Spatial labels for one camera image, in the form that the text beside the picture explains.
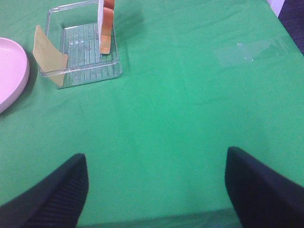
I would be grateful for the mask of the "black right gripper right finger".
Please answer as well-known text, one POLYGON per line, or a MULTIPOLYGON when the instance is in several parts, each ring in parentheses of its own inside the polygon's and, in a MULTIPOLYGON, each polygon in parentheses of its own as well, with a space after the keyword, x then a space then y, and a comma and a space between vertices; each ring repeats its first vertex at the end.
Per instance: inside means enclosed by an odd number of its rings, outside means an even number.
POLYGON ((225 185, 244 228, 302 228, 304 188, 238 147, 229 147, 225 185))

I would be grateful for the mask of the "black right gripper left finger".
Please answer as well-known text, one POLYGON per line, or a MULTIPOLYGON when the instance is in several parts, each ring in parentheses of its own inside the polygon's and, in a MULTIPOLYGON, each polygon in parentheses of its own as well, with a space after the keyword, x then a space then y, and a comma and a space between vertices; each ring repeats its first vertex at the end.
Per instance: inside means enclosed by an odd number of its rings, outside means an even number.
POLYGON ((74 228, 89 189, 86 157, 77 153, 0 207, 2 228, 74 228))

